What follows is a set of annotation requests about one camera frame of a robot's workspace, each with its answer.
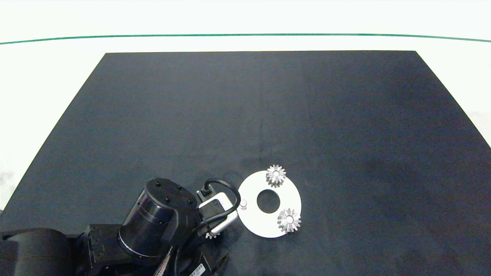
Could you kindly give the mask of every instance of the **black table surface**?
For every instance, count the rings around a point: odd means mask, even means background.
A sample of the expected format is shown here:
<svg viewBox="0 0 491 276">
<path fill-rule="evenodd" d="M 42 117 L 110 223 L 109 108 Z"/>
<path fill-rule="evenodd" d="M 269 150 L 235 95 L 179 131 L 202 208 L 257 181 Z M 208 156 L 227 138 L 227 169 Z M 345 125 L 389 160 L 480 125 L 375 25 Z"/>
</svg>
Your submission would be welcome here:
<svg viewBox="0 0 491 276">
<path fill-rule="evenodd" d="M 121 223 L 153 177 L 195 191 L 272 164 L 301 228 L 237 220 L 226 275 L 491 275 L 491 149 L 411 51 L 106 54 L 0 227 L 76 234 Z"/>
</svg>

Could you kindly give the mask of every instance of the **white disc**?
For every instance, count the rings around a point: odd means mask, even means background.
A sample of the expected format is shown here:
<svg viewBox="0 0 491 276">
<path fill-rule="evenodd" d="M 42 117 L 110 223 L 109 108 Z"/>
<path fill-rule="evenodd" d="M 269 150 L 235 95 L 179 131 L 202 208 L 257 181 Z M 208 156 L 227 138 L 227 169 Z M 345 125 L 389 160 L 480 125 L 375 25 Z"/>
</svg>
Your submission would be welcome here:
<svg viewBox="0 0 491 276">
<path fill-rule="evenodd" d="M 302 203 L 297 187 L 288 177 L 279 187 L 271 187 L 266 181 L 266 172 L 255 172 L 242 182 L 239 193 L 246 206 L 237 208 L 237 212 L 242 223 L 252 233 L 265 238 L 277 238 L 286 234 L 278 228 L 279 213 L 290 208 L 300 215 Z M 271 214 L 261 211 L 257 206 L 257 196 L 264 190 L 272 190 L 279 197 L 279 208 Z"/>
</svg>

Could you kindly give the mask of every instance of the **green line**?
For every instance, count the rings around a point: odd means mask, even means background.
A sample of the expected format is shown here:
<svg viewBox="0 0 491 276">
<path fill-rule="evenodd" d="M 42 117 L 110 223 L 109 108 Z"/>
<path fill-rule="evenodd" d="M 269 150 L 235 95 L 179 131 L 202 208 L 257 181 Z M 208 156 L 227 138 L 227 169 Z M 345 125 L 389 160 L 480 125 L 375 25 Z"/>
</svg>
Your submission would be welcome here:
<svg viewBox="0 0 491 276">
<path fill-rule="evenodd" d="M 464 41 L 491 42 L 487 39 L 417 35 L 417 34 L 391 34 L 391 33 L 208 33 L 208 34 L 121 34 L 121 35 L 87 35 L 87 36 L 65 36 L 53 38 L 41 38 L 19 41 L 0 42 L 2 44 L 14 44 L 25 42 L 39 42 L 49 40 L 80 39 L 80 38 L 108 38 L 108 37 L 176 37 L 176 36 L 396 36 L 396 37 L 419 37 L 419 38 L 438 38 Z"/>
</svg>

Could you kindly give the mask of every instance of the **white floor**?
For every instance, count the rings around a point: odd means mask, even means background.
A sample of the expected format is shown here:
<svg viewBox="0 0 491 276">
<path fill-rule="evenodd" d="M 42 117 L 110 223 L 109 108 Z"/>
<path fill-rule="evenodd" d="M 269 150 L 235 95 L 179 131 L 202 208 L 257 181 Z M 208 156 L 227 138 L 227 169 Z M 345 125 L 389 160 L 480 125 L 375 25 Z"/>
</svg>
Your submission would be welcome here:
<svg viewBox="0 0 491 276">
<path fill-rule="evenodd" d="M 0 42 L 169 33 L 394 33 L 490 40 L 489 10 L 491 2 L 485 1 L 2 1 Z M 3 44 L 0 209 L 104 53 L 301 50 L 415 50 L 491 144 L 490 42 L 388 36 L 224 36 Z"/>
</svg>

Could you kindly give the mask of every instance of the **bevel gear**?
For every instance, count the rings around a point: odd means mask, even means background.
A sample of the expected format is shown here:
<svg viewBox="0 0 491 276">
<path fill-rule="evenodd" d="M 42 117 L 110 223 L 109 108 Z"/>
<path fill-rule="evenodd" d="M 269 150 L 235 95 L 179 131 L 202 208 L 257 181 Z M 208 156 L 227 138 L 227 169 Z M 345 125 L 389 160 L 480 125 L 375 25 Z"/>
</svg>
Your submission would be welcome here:
<svg viewBox="0 0 491 276">
<path fill-rule="evenodd" d="M 278 216 L 278 228 L 281 228 L 283 232 L 294 232 L 300 227 L 300 215 L 295 213 L 294 210 L 290 208 L 285 209 L 279 213 Z"/>
<path fill-rule="evenodd" d="M 218 233 L 216 236 L 212 236 L 212 235 L 210 235 L 210 233 L 206 233 L 205 238 L 210 239 L 210 240 L 211 239 L 216 239 L 219 234 L 220 233 Z"/>
<path fill-rule="evenodd" d="M 286 179 L 286 172 L 279 165 L 273 165 L 268 168 L 266 172 L 266 181 L 271 187 L 279 187 Z"/>
</svg>

